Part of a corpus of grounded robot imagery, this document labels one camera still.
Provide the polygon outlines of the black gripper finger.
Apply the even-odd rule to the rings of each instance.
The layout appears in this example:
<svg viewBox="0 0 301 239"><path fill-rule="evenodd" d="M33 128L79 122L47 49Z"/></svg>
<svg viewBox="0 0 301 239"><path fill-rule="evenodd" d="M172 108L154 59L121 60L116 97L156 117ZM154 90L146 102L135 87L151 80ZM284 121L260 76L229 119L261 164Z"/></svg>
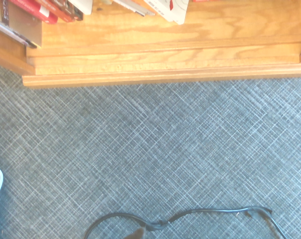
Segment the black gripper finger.
<svg viewBox="0 0 301 239"><path fill-rule="evenodd" d="M127 235L124 239L143 239L146 234L146 229L144 227L138 228L133 233Z"/></svg>

